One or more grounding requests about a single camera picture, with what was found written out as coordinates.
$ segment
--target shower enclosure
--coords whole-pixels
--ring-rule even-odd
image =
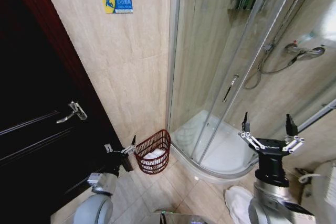
[[[318,1],[171,0],[167,128],[192,166],[239,178],[257,162],[245,112],[254,136],[282,139],[286,113],[307,124],[336,97],[335,40],[313,33],[334,0]]]

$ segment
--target blue sign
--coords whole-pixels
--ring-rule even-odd
[[[132,13],[132,0],[102,0],[104,10],[107,14],[111,13]]]
[[[132,13],[132,0],[115,0],[115,13]]]

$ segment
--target door handle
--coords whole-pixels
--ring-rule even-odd
[[[78,115],[78,117],[81,120],[86,120],[86,118],[88,118],[88,116],[86,115],[84,110],[81,108],[81,106],[78,104],[78,102],[71,101],[69,103],[69,106],[70,106],[70,108],[72,108],[71,114],[67,115],[66,117],[64,117],[60,120],[57,120],[56,123],[64,123],[64,122],[68,121],[70,118],[72,118],[74,115]]]
[[[222,99],[222,102],[226,102],[226,98],[227,98],[227,96],[229,95],[232,86],[235,84],[235,81],[236,81],[238,78],[239,78],[239,74],[235,74],[235,75],[233,76],[233,79],[232,79],[232,81],[231,81],[231,84],[230,84],[229,88],[227,89],[226,94],[225,94],[225,96],[224,96],[223,99]]]

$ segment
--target tiled floor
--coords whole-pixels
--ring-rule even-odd
[[[131,158],[134,171],[121,170],[112,197],[113,214],[110,224],[136,224],[157,210],[207,216],[217,224],[233,223],[225,206],[223,192],[229,186],[196,180],[174,156],[167,168],[157,175],[146,175]],[[238,184],[252,190],[253,173]],[[52,215],[53,224],[72,223],[77,206],[91,195],[88,189]]]

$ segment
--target door lever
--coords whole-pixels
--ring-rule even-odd
[[[72,108],[72,113],[60,120],[57,120],[56,123],[64,123],[68,121],[71,117],[73,117],[74,115],[78,115],[78,117],[81,120],[86,120],[86,118],[88,118],[88,116],[85,114],[84,110],[81,108],[78,102],[71,101],[69,103],[69,106]]]

